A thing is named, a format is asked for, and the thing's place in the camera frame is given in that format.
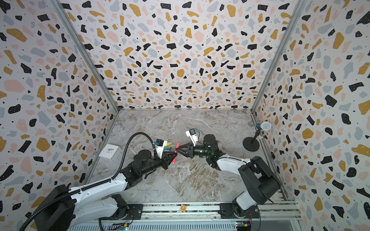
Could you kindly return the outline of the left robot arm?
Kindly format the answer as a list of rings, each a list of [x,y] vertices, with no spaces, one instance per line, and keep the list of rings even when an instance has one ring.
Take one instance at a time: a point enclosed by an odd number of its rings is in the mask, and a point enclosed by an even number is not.
[[[150,151],[142,150],[115,178],[71,189],[65,185],[56,187],[39,206],[42,211],[34,218],[37,230],[66,231],[93,219],[126,218],[131,212],[120,193],[139,184],[157,168],[167,169],[176,157],[175,152],[164,152],[153,159]]]

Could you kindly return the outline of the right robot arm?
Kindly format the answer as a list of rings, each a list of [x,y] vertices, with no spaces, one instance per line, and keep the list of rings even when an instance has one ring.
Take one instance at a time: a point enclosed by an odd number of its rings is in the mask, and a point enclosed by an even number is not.
[[[263,205],[280,190],[281,184],[276,175],[261,157],[242,159],[227,155],[219,149],[218,141],[212,134],[205,135],[202,144],[193,141],[180,145],[176,151],[187,158],[204,157],[210,167],[241,177],[246,190],[232,202],[232,214],[236,217],[245,217],[249,208]]]

